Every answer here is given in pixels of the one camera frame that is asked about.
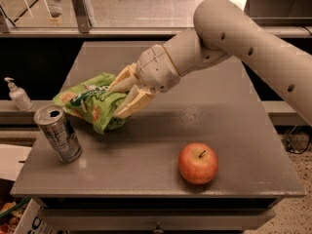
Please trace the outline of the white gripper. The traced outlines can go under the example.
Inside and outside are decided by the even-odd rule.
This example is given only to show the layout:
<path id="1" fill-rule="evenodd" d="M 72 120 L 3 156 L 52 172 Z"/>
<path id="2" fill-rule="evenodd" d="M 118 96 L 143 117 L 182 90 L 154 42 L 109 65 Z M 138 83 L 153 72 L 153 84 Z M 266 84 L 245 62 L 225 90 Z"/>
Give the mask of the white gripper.
<path id="1" fill-rule="evenodd" d="M 113 117 L 128 118 L 155 99 L 154 93 L 165 93 L 179 81 L 180 76 L 165 48 L 152 46 L 139 56 L 136 64 L 127 65 L 109 85 L 108 92 L 129 92 Z"/>

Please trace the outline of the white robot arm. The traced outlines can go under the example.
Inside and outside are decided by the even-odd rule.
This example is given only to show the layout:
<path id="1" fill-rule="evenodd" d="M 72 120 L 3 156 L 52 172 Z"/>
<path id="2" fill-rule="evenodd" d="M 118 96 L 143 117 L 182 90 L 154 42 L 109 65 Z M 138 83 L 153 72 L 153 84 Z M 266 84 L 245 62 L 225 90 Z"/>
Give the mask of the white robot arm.
<path id="1" fill-rule="evenodd" d="M 260 28 L 229 0 L 202 1 L 191 28 L 152 46 L 126 66 L 109 86 L 111 92 L 127 95 L 113 116 L 133 115 L 188 73 L 232 56 L 312 125 L 312 56 Z"/>

